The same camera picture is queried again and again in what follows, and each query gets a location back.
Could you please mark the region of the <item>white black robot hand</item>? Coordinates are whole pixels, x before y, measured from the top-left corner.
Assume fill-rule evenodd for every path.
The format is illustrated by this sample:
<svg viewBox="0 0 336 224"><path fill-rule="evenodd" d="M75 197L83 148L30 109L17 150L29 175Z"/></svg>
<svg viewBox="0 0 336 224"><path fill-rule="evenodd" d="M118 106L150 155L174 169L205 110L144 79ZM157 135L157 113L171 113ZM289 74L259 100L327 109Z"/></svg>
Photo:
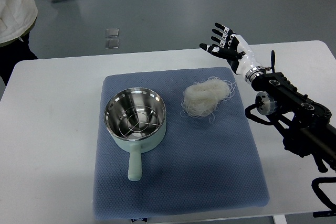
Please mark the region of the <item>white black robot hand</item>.
<svg viewBox="0 0 336 224"><path fill-rule="evenodd" d="M232 29L215 23L215 34L211 37L211 45L201 43L200 48L217 58L225 59L236 75L241 75L247 83L262 74L266 73L263 67L255 58L255 53L245 39L235 33Z"/></svg>

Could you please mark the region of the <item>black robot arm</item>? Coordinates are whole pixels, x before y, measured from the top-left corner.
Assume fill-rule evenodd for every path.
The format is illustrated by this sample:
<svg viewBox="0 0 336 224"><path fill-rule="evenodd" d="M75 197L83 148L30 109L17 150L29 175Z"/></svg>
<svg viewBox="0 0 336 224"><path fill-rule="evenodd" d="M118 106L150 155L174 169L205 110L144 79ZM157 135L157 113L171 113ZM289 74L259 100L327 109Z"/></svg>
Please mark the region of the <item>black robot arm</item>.
<svg viewBox="0 0 336 224"><path fill-rule="evenodd" d="M274 126L283 137L285 150L300 157L312 155L322 173L335 169L335 127L331 111L309 99L281 72L275 72L275 53L271 53L271 72L253 79L257 91L254 104L245 116L254 122Z"/></svg>

